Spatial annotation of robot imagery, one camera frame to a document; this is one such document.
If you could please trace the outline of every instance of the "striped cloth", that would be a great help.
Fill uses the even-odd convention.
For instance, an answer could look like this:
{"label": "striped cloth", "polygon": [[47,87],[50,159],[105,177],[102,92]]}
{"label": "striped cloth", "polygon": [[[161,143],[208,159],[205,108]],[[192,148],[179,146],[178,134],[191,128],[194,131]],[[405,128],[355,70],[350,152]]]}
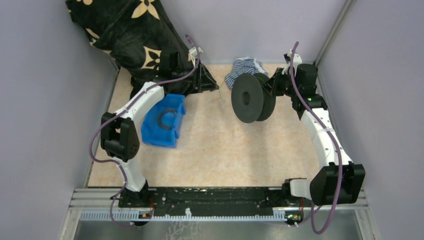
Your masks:
{"label": "striped cloth", "polygon": [[225,76],[225,82],[230,89],[233,88],[236,78],[242,74],[265,74],[268,76],[268,72],[262,67],[262,62],[256,58],[243,57],[237,58],[232,64],[232,71]]}

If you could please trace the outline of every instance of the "blue container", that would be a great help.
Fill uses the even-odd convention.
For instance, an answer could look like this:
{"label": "blue container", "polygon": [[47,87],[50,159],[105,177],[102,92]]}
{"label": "blue container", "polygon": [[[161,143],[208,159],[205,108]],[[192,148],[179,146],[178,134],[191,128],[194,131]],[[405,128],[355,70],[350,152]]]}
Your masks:
{"label": "blue container", "polygon": [[177,146],[186,114],[184,98],[184,95],[168,94],[148,111],[141,125],[143,143],[168,148]]}

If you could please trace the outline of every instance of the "lavender wall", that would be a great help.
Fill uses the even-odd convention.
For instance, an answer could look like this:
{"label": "lavender wall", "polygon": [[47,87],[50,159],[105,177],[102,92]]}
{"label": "lavender wall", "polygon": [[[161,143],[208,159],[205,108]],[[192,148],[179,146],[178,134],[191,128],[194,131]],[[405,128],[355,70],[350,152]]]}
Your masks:
{"label": "lavender wall", "polygon": [[114,79],[65,1],[0,1],[0,239],[59,237]]}
{"label": "lavender wall", "polygon": [[300,41],[299,53],[314,61],[344,0],[161,0],[175,29],[205,51],[205,63],[240,57],[284,61]]}
{"label": "lavender wall", "polygon": [[357,1],[319,67],[382,239],[423,239],[424,1]]}

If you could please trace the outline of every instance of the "black filament spool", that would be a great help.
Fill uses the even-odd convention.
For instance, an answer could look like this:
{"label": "black filament spool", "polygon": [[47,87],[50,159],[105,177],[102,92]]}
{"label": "black filament spool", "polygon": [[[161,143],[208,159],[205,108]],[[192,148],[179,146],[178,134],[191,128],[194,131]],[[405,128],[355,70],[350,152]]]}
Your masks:
{"label": "black filament spool", "polygon": [[235,79],[231,90],[231,104],[235,115],[243,123],[265,121],[273,113],[276,96],[262,87],[262,83],[268,80],[262,73],[243,73]]}

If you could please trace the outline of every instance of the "beige floor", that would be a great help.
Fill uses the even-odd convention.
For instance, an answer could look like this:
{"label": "beige floor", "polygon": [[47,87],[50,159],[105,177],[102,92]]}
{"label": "beige floor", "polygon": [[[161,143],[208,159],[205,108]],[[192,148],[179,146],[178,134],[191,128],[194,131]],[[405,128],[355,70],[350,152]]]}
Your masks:
{"label": "beige floor", "polygon": [[[265,64],[272,75],[281,65]],[[219,85],[231,65],[207,65]],[[109,111],[129,100],[130,74],[122,69]],[[137,159],[150,186],[281,186],[287,178],[313,178],[318,160],[305,127],[291,107],[290,98],[277,98],[271,117],[263,122],[243,123],[231,106],[231,91],[186,97],[177,148],[141,143]],[[107,155],[99,147],[97,156]],[[95,163],[89,186],[121,186],[123,178],[113,163]]]}

